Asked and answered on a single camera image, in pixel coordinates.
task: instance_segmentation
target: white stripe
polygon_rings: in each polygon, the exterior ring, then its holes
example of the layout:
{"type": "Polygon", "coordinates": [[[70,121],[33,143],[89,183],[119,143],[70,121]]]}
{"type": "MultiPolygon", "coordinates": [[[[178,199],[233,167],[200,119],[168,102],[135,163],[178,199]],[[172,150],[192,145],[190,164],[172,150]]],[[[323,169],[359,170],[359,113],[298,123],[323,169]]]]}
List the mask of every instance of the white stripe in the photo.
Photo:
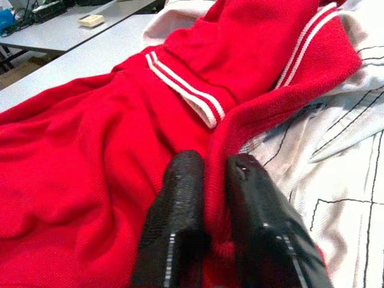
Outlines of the white stripe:
{"type": "Polygon", "coordinates": [[[199,114],[199,116],[203,119],[205,124],[208,126],[208,128],[214,128],[217,124],[216,118],[212,112],[212,110],[209,108],[209,106],[201,99],[197,98],[196,96],[193,96],[189,94],[187,91],[182,89],[179,85],[177,85],[175,82],[171,81],[166,75],[164,75],[159,69],[157,69],[150,57],[149,54],[145,55],[145,58],[148,62],[149,68],[162,80],[173,88],[176,92],[179,92],[180,95],[182,95],[183,99],[186,100],[186,102],[193,108],[193,110],[199,114]]]}
{"type": "Polygon", "coordinates": [[[299,68],[299,65],[304,57],[304,53],[305,51],[307,51],[308,49],[308,46],[310,45],[313,37],[315,37],[315,35],[318,33],[318,31],[328,22],[330,21],[332,18],[338,16],[338,11],[334,11],[332,13],[330,13],[329,15],[327,15],[326,17],[324,17],[323,20],[321,20],[317,25],[316,27],[312,30],[311,34],[308,36],[307,40],[305,41],[304,43],[304,46],[302,47],[301,51],[300,51],[300,54],[299,54],[299,57],[297,58],[296,60],[296,63],[295,63],[295,66],[293,66],[293,69],[292,71],[290,72],[289,74],[289,77],[287,78],[285,84],[283,86],[287,86],[289,85],[289,83],[292,81],[293,77],[295,76],[296,74],[296,71],[297,69],[299,68]]]}
{"type": "Polygon", "coordinates": [[[166,262],[166,274],[165,279],[163,281],[164,287],[170,287],[170,277],[172,275],[172,263],[173,261],[173,253],[175,252],[175,233],[171,233],[169,237],[169,244],[168,244],[168,252],[167,252],[167,262],[166,262]]]}
{"type": "Polygon", "coordinates": [[[175,80],[177,80],[179,83],[181,83],[182,85],[184,85],[189,91],[191,91],[192,93],[195,93],[201,97],[204,97],[206,98],[208,101],[210,101],[212,103],[212,105],[216,108],[216,111],[217,113],[220,115],[220,119],[223,120],[224,116],[226,115],[224,113],[224,110],[223,108],[221,107],[220,103],[216,100],[215,97],[213,97],[212,95],[209,95],[207,93],[204,93],[202,91],[199,91],[197,89],[195,89],[194,87],[192,87],[191,85],[189,85],[184,79],[182,79],[180,76],[178,76],[175,72],[173,72],[169,67],[165,66],[163,63],[160,62],[159,59],[157,59],[157,55],[154,51],[151,52],[151,55],[153,56],[154,58],[154,61],[157,65],[159,65],[165,72],[167,72],[171,77],[173,77],[175,80]]]}
{"type": "Polygon", "coordinates": [[[290,56],[290,58],[289,58],[289,61],[288,61],[287,65],[286,65],[286,67],[284,68],[284,71],[283,71],[282,75],[280,76],[279,81],[278,81],[277,84],[276,84],[275,89],[277,89],[277,88],[279,88],[279,87],[281,86],[281,83],[282,83],[282,81],[284,80],[286,74],[288,73],[288,70],[289,70],[289,68],[290,68],[290,66],[291,66],[291,64],[292,64],[292,62],[293,62],[293,59],[295,58],[296,53],[297,53],[298,50],[299,50],[299,47],[300,47],[301,42],[303,41],[305,35],[307,34],[308,30],[311,28],[311,26],[313,25],[313,23],[314,23],[314,22],[315,22],[321,15],[323,15],[325,12],[327,12],[328,10],[330,10],[330,9],[332,9],[332,8],[335,8],[335,7],[336,7],[336,3],[334,3],[334,2],[328,4],[327,6],[325,6],[324,8],[322,8],[319,12],[317,12],[317,13],[315,14],[315,16],[313,16],[313,17],[311,18],[311,20],[304,26],[304,29],[303,29],[303,30],[301,31],[301,33],[300,33],[300,36],[299,36],[299,38],[298,38],[298,40],[297,40],[297,42],[296,42],[296,46],[295,46],[295,48],[294,48],[294,50],[293,50],[293,52],[292,52],[292,54],[291,54],[291,56],[290,56]]]}

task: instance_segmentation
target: red knit fabric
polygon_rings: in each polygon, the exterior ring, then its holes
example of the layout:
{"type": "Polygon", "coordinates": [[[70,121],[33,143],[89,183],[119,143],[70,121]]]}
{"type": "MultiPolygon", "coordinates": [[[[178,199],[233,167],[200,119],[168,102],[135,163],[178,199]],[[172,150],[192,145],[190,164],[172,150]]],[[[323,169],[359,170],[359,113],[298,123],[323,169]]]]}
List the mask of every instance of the red knit fabric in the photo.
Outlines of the red knit fabric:
{"type": "Polygon", "coordinates": [[[219,0],[110,74],[0,114],[0,285],[125,287],[165,167],[194,149],[207,160],[205,285],[236,286],[226,157],[360,65],[334,17],[272,91],[318,4],[219,0]]]}

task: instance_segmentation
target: white table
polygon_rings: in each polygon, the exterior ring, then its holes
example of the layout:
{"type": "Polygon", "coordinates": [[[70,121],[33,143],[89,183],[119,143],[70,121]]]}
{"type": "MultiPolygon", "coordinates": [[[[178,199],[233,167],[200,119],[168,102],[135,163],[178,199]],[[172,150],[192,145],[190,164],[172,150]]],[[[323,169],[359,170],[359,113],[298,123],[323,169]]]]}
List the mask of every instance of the white table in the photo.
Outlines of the white table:
{"type": "Polygon", "coordinates": [[[141,51],[141,34],[154,15],[133,15],[0,91],[0,113],[75,78],[109,73],[141,51]]]}
{"type": "Polygon", "coordinates": [[[121,22],[138,10],[155,2],[155,0],[113,0],[101,6],[74,6],[67,12],[41,24],[34,24],[12,35],[0,38],[0,45],[20,49],[63,54],[90,38],[121,22]],[[81,27],[77,19],[100,14],[105,22],[93,29],[81,27]]]}

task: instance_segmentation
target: white cloth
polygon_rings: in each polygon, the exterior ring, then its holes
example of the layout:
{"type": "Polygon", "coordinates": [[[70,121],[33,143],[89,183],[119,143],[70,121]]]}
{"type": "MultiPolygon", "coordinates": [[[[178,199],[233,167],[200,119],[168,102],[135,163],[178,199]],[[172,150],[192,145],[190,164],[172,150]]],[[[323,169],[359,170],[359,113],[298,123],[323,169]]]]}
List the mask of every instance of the white cloth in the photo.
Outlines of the white cloth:
{"type": "Polygon", "coordinates": [[[214,4],[215,0],[168,0],[144,29],[144,47],[163,44],[174,30],[192,27],[214,4]]]}
{"type": "Polygon", "coordinates": [[[241,152],[265,165],[302,215],[335,288],[382,288],[384,1],[342,8],[361,69],[241,152]]]}

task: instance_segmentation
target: cable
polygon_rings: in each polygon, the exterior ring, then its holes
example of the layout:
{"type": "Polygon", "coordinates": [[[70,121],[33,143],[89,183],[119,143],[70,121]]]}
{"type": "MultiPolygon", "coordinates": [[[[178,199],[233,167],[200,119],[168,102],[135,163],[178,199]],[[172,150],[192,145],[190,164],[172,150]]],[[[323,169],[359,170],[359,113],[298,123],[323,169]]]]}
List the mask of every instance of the cable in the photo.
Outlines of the cable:
{"type": "MultiPolygon", "coordinates": [[[[37,2],[37,0],[35,0],[35,2],[32,4],[32,6],[31,6],[32,9],[34,9],[33,7],[36,5],[36,2],[37,2]]],[[[20,31],[20,30],[22,30],[26,27],[29,27],[33,24],[34,20],[33,20],[32,9],[29,9],[28,6],[29,6],[29,0],[27,1],[25,8],[18,8],[15,10],[15,12],[13,14],[13,19],[14,19],[15,23],[13,25],[5,28],[1,32],[0,37],[7,37],[7,36],[15,33],[16,31],[20,31]],[[23,17],[16,20],[16,16],[20,11],[24,11],[24,15],[23,15],[23,17]]]]}

